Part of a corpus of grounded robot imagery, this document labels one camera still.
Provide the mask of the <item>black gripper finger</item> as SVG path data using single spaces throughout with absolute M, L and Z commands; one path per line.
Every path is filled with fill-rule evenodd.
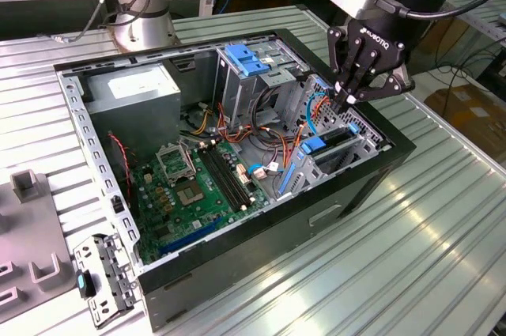
M 348 97 L 358 86 L 357 64 L 364 48 L 364 38 L 358 33 L 348 33 L 342 27 L 332 27 L 327 32 L 327 41 L 330 67 L 334 74 L 331 108 L 340 114 L 348 109 Z
M 414 83 L 407 72 L 405 57 L 401 51 L 372 50 L 362 55 L 346 88 L 346 103 L 354 105 L 413 90 Z

